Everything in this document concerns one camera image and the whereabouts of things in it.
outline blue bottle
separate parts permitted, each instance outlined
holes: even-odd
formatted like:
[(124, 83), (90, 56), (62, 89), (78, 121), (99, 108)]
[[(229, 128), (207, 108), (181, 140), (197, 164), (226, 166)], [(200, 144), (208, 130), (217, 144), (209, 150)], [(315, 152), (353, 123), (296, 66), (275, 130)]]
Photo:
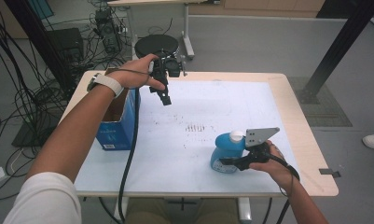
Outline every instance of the blue bottle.
[(233, 131), (231, 133), (223, 133), (215, 139), (216, 148), (212, 154), (210, 161), (211, 167), (221, 173), (231, 174), (237, 171), (234, 165), (223, 165), (219, 160), (221, 158), (238, 159), (242, 156), (245, 149), (245, 139), (243, 132)]

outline white watch strap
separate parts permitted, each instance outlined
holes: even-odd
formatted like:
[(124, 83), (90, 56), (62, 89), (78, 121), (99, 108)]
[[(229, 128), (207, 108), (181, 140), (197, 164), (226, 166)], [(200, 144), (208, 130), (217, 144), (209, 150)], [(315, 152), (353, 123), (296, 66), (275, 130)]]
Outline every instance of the white watch strap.
[(111, 90), (113, 90), (115, 94), (114, 98), (117, 98), (120, 95), (120, 93), (123, 91), (123, 87), (119, 84), (119, 82), (117, 82), (115, 79), (111, 77), (99, 75), (97, 76), (97, 78), (94, 79), (93, 82), (105, 85)]

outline wristwatch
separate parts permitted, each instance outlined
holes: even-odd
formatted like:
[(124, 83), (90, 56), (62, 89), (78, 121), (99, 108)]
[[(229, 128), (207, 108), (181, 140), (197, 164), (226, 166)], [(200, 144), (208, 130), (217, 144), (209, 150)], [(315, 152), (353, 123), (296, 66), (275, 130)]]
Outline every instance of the wristwatch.
[(115, 79), (111, 77), (104, 76), (100, 73), (94, 75), (91, 78), (90, 83), (87, 87), (87, 91), (91, 91), (97, 84), (104, 85), (113, 90), (115, 94), (114, 99), (117, 98), (123, 91), (123, 87), (119, 84), (119, 82), (117, 82)]

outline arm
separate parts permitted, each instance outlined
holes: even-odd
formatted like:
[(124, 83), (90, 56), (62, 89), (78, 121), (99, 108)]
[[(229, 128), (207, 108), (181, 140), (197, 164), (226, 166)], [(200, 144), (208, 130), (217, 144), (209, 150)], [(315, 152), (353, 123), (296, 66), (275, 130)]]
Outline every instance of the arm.
[[(121, 68), (142, 73), (148, 72), (153, 54), (137, 61), (130, 61)], [(117, 71), (108, 75), (125, 88), (143, 85), (163, 90), (164, 86), (149, 75)], [(99, 129), (105, 111), (114, 99), (114, 92), (103, 85), (93, 88), (64, 118), (39, 152), (26, 178), (43, 172), (54, 172), (76, 180)]]
[[(271, 145), (270, 153), (281, 158), (282, 156), (276, 150), (275, 145), (271, 141), (268, 141), (268, 143)], [(280, 188), (285, 190), (294, 216), (299, 224), (328, 223), (300, 182), (280, 163), (269, 160), (267, 163), (251, 163), (250, 168), (267, 172)]]

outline white bottle cap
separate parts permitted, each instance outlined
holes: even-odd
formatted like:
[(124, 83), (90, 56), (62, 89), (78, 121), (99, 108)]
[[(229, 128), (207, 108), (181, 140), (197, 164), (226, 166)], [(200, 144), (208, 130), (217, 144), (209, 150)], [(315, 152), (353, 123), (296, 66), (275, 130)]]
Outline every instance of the white bottle cap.
[(242, 131), (232, 131), (229, 135), (229, 139), (232, 143), (240, 143), (242, 141)]

